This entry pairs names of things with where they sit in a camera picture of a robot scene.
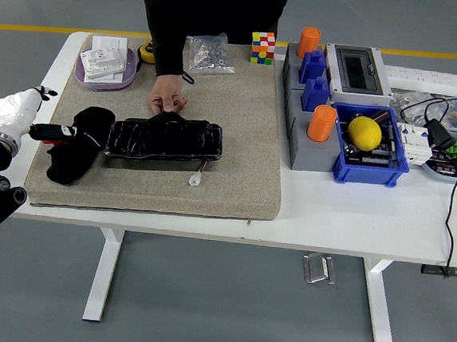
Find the person's right hand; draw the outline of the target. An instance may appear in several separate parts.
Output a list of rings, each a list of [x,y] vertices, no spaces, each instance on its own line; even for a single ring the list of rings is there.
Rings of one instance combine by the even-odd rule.
[[[148,106],[152,115],[181,112],[187,104],[187,98],[182,94],[182,87],[182,76],[169,74],[158,76],[148,95]]]

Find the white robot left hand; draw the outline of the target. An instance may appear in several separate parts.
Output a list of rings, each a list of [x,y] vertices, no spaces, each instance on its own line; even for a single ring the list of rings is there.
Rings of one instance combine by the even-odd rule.
[[[0,99],[0,141],[11,147],[20,147],[26,134],[37,141],[65,141],[86,136],[81,127],[34,124],[37,112],[45,100],[56,96],[57,92],[45,86],[36,86]]]

